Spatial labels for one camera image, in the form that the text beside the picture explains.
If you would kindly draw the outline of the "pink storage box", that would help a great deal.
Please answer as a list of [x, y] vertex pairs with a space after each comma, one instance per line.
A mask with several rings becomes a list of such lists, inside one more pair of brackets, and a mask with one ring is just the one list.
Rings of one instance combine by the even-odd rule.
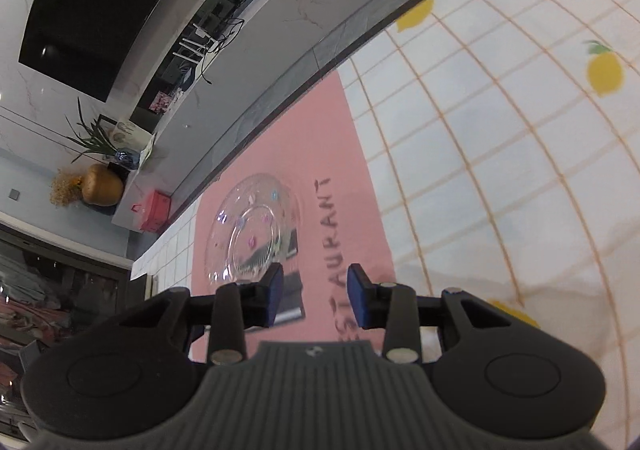
[[140, 203], [131, 207], [134, 213], [134, 225], [143, 232], [158, 233], [166, 224], [171, 207], [171, 197], [154, 190]]

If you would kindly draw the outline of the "black notebook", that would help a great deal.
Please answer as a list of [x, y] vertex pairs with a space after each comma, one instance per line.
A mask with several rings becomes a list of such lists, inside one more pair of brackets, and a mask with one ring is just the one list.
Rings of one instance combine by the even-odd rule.
[[149, 300], [158, 293], [158, 277], [154, 274], [146, 274], [144, 280], [144, 299]]

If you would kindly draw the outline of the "white tv console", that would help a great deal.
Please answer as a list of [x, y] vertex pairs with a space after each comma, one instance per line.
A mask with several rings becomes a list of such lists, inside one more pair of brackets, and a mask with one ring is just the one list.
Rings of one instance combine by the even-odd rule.
[[160, 120], [151, 157], [131, 174], [114, 225], [134, 230], [144, 197], [176, 191], [222, 134], [291, 66], [369, 0], [254, 0], [232, 42]]

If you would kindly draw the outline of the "potted plant in blue vase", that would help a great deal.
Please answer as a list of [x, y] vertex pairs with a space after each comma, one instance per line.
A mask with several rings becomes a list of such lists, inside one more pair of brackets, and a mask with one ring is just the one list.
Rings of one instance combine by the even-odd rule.
[[76, 108], [76, 124], [66, 118], [66, 123], [70, 126], [70, 131], [72, 132], [66, 139], [80, 147], [80, 153], [74, 159], [74, 162], [83, 155], [99, 154], [110, 162], [126, 168], [126, 170], [137, 170], [140, 167], [141, 154], [128, 147], [116, 146], [110, 133], [103, 126], [102, 115], [93, 118], [91, 121], [86, 120], [84, 112], [82, 112], [80, 98], [77, 98]]

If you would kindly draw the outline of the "clear glass plate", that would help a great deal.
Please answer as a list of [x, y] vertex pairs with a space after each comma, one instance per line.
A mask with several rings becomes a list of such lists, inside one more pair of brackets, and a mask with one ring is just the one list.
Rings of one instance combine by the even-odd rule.
[[209, 230], [204, 258], [209, 286], [259, 280], [271, 264], [291, 256], [298, 223], [297, 198], [277, 177], [258, 173], [241, 180]]

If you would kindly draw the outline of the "checkered lemon tablecloth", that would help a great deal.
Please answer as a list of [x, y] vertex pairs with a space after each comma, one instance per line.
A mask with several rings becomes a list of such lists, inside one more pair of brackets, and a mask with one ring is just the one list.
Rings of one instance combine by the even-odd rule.
[[292, 190], [295, 281], [248, 340], [362, 337], [344, 280], [463, 288], [597, 361], [594, 430], [639, 435], [639, 0], [424, 0], [238, 156], [132, 267], [211, 287], [205, 248], [244, 178]]

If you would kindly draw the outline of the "white wifi router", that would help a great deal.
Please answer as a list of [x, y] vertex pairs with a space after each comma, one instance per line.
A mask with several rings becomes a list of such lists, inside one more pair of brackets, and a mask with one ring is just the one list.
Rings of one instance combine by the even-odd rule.
[[204, 28], [195, 23], [189, 24], [180, 34], [171, 54], [181, 60], [198, 64], [209, 54], [213, 54], [220, 43], [209, 35]]

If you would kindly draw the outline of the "golden vase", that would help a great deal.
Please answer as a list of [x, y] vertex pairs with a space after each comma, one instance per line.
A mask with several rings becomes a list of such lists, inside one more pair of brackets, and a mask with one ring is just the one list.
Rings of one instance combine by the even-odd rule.
[[82, 176], [82, 199], [89, 205], [113, 206], [122, 198], [124, 184], [105, 165], [93, 164]]

